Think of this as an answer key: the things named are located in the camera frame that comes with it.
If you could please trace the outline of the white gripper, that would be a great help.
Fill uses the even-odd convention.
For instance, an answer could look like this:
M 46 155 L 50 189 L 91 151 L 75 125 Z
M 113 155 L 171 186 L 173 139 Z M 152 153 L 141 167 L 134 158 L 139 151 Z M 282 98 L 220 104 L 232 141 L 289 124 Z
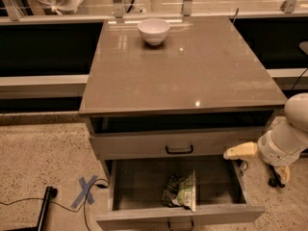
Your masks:
M 290 181 L 290 166 L 299 159 L 303 151 L 303 132 L 295 128 L 276 127 L 267 131 L 257 142 L 245 142 L 225 150 L 225 160 L 248 160 L 257 154 L 257 145 L 261 158 L 272 165 L 280 176 L 282 184 Z

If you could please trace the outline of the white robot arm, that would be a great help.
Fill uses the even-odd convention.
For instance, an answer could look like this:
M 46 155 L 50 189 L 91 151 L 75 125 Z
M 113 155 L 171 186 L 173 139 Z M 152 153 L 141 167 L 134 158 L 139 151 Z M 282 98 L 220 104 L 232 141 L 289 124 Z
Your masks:
M 247 160 L 259 154 L 269 166 L 269 183 L 284 187 L 290 180 L 290 165 L 308 148 L 308 93 L 292 96 L 284 107 L 285 120 L 267 131 L 257 142 L 228 148 L 225 160 Z

